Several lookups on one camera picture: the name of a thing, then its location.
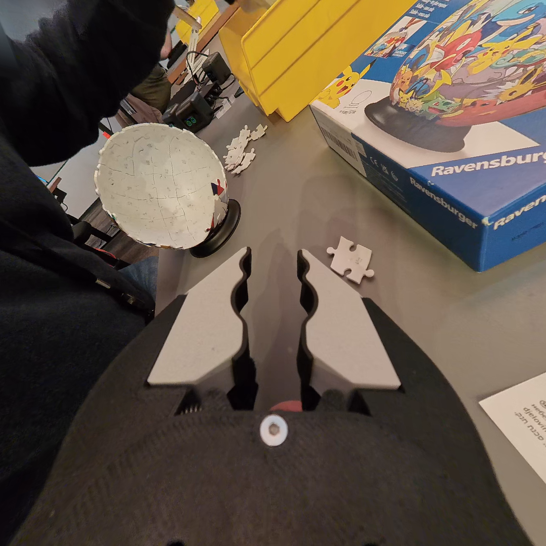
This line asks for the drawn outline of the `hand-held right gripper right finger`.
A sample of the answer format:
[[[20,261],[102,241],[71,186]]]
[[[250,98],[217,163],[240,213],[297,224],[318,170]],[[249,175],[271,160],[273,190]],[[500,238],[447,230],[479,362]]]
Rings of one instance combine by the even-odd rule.
[[[402,383],[359,294],[308,250],[297,253],[306,312],[297,350],[304,411],[329,390],[398,390]]]

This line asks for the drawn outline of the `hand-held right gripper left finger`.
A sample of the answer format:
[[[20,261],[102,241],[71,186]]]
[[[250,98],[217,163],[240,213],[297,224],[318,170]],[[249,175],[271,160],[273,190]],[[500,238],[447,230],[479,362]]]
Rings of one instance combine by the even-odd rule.
[[[241,316],[249,300],[251,261],[251,248],[243,247],[182,297],[149,386],[186,386],[198,397],[217,389],[235,410],[254,409],[256,365]]]

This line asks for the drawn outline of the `white joined puzzle pieces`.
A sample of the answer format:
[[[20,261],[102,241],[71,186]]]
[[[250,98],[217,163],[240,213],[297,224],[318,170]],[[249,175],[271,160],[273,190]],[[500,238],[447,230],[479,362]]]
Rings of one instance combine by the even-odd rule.
[[[337,248],[329,247],[327,254],[332,256],[331,270],[345,276],[353,283],[360,284],[363,277],[372,278],[375,272],[369,269],[372,251],[341,236]]]

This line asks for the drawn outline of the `colourful puzzle ball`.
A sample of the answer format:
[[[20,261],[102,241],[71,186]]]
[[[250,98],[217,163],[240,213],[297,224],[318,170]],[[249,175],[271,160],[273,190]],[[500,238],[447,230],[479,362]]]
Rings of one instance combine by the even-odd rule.
[[[151,247],[193,248],[228,212],[221,161],[193,133],[168,125],[143,123],[114,133],[99,152],[94,183],[117,226]]]

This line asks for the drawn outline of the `heap of white puzzle pieces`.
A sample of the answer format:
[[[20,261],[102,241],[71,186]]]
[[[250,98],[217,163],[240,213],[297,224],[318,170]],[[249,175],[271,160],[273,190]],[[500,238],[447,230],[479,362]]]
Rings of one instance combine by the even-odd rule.
[[[253,143],[263,138],[267,132],[268,126],[258,125],[251,131],[248,126],[244,126],[231,143],[227,146],[227,155],[223,156],[224,167],[226,171],[239,175],[246,170],[253,160],[256,153]]]

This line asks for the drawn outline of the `yellow cardboard box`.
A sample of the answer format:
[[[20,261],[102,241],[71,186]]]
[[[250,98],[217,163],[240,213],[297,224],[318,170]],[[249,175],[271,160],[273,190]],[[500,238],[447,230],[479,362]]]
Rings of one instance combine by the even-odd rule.
[[[276,1],[240,7],[219,37],[250,101],[286,122],[405,15],[414,1]]]

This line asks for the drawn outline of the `person's left forearm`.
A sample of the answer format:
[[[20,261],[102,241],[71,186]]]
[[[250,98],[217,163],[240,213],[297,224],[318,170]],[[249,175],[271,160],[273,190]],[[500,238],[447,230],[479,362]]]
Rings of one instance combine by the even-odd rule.
[[[60,162],[160,60],[173,1],[66,1],[23,42],[1,82],[1,168]]]

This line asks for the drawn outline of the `black round ball stand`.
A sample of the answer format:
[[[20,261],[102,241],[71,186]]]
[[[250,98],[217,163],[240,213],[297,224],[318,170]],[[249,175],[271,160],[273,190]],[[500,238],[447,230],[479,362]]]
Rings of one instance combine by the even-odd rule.
[[[236,199],[229,199],[227,212],[219,226],[212,228],[211,233],[200,244],[189,249],[195,258],[208,257],[220,250],[235,232],[241,217],[241,206]]]

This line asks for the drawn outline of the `blue white puzzle box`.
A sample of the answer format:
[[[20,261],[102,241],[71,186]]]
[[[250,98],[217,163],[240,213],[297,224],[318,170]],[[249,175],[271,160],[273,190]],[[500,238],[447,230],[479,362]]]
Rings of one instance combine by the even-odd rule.
[[[545,243],[545,1],[372,1],[310,104],[328,145],[476,272]]]

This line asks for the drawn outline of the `person's blue jeans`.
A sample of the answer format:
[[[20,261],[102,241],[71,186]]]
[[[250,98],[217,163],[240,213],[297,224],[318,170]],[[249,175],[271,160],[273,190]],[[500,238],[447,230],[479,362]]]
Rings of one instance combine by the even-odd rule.
[[[119,273],[146,291],[153,299],[157,296],[159,257],[149,256],[137,263],[120,269]]]

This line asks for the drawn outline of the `white printed paper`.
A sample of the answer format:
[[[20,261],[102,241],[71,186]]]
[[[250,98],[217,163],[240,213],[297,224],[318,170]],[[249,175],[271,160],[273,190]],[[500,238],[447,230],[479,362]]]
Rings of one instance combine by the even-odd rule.
[[[545,373],[479,402],[542,481],[545,481]]]

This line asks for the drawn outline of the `black charger with green display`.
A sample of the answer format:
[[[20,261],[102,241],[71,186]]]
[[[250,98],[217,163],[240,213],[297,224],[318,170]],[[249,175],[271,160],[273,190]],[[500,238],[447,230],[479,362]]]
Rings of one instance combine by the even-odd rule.
[[[199,91],[195,91],[183,102],[167,107],[162,121],[166,125],[196,134],[207,127],[214,117],[212,107]]]

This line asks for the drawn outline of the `black electronic device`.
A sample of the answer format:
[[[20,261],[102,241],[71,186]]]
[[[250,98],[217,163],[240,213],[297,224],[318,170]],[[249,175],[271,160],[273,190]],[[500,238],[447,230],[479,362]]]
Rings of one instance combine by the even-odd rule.
[[[201,67],[208,79],[218,85],[225,84],[231,77],[231,70],[218,51],[208,55]]]

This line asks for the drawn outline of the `white desk stand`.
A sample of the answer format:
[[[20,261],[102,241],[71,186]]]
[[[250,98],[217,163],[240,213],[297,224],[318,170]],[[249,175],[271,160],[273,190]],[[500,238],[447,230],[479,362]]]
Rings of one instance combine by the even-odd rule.
[[[180,21],[188,24],[191,28],[189,45],[186,54],[186,68],[182,67],[182,63],[178,64],[169,75],[170,81],[175,84],[180,78],[184,78],[183,73],[186,69],[193,69],[195,55],[197,54],[197,44],[199,39],[199,31],[202,29],[201,17],[193,17],[188,11],[176,5],[173,11],[175,17]]]

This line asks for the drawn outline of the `small yellow bin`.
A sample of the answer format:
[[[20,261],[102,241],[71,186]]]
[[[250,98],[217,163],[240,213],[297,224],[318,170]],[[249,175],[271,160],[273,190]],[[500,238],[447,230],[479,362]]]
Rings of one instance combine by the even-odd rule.
[[[199,33],[201,33],[220,12],[215,1],[194,1],[193,4],[188,7],[183,5],[181,1],[176,1],[176,4],[191,17],[200,21],[202,29]],[[192,28],[188,23],[179,19],[175,26],[175,31],[182,42],[189,43]]]

